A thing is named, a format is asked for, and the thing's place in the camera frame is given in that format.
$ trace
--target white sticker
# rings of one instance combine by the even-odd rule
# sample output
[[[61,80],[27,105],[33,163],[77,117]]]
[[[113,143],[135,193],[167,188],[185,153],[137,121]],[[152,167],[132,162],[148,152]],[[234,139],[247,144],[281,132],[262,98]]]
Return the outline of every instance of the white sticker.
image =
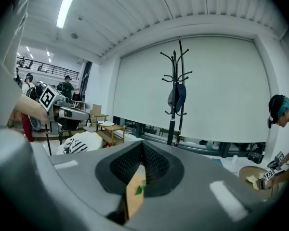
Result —
[[[65,115],[64,115],[64,109],[59,109],[59,116],[60,116],[60,117],[65,117]]]
[[[249,214],[247,209],[228,190],[223,181],[211,183],[210,189],[232,221],[240,221]]]
[[[72,161],[69,161],[69,162],[66,162],[66,163],[62,163],[62,164],[55,164],[54,165],[54,168],[55,169],[64,169],[64,168],[68,168],[68,167],[73,167],[73,166],[76,166],[78,165],[78,162],[76,160],[72,160]]]

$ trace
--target railing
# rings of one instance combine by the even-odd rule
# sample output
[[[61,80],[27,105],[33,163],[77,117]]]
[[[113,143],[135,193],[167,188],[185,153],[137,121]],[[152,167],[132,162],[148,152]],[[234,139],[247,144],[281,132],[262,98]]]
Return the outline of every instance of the railing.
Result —
[[[72,78],[73,80],[77,80],[79,74],[79,72],[73,70],[20,57],[17,58],[16,65],[19,69],[21,68],[33,69],[52,75],[58,75],[61,78],[64,78],[65,76],[69,75],[70,78]]]

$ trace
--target black and white bag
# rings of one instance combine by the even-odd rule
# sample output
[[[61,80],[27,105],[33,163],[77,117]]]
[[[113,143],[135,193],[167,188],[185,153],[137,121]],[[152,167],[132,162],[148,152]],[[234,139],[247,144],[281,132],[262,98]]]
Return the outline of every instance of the black and white bag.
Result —
[[[26,93],[27,97],[29,97],[29,98],[33,99],[34,101],[38,102],[39,98],[38,98],[38,94],[37,94],[36,88],[35,87],[30,87],[29,83],[27,83],[27,85],[29,86],[29,90]]]
[[[88,150],[88,147],[84,142],[76,139],[70,139],[70,141],[67,142],[66,145],[64,146],[63,153],[64,154],[79,153],[85,152],[86,150]]]

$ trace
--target desk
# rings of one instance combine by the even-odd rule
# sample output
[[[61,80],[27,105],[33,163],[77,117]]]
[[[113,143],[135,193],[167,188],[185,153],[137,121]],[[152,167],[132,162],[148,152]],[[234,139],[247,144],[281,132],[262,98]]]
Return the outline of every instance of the desk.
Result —
[[[104,141],[106,141],[108,144],[113,146],[113,145],[118,144],[120,142],[124,143],[125,127],[121,127],[117,124],[114,124],[112,126],[103,126],[102,124],[99,124],[99,126],[101,127],[102,130],[96,131],[96,133],[100,137],[102,137],[102,139]],[[123,130],[123,138],[114,134],[114,131],[118,131],[118,130]]]

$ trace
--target black coat rack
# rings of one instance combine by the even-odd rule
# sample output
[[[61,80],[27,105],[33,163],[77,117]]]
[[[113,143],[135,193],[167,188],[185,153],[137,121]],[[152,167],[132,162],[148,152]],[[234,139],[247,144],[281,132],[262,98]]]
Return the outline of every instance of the black coat rack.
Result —
[[[171,112],[168,113],[165,110],[165,113],[171,115],[171,120],[170,120],[170,124],[169,124],[169,133],[168,133],[168,139],[167,139],[167,144],[168,145],[172,144],[172,139],[173,139],[173,134],[174,134],[174,125],[175,125],[175,114],[180,116],[179,134],[178,134],[178,138],[177,138],[178,142],[180,141],[180,134],[181,134],[183,116],[186,115],[186,113],[184,113],[184,104],[181,107],[181,114],[178,114],[175,111],[176,100],[177,100],[177,91],[176,91],[177,90],[177,84],[179,82],[182,82],[184,84],[185,80],[188,79],[188,77],[185,77],[185,75],[188,75],[188,74],[193,72],[193,71],[190,71],[190,72],[187,72],[187,73],[184,72],[183,55],[188,52],[188,49],[183,53],[180,37],[178,37],[178,38],[179,38],[180,52],[181,52],[181,55],[178,58],[178,60],[176,59],[176,52],[175,51],[173,51],[173,56],[171,56],[171,57],[169,57],[168,55],[166,55],[163,52],[161,52],[162,55],[168,57],[171,60],[171,64],[172,64],[172,76],[164,75],[164,77],[170,77],[171,80],[166,80],[166,79],[162,78],[162,80],[164,80],[166,82],[170,82],[170,83],[172,82]],[[181,59],[181,63],[182,63],[182,74],[180,76],[178,76],[178,63],[179,63],[180,59]]]

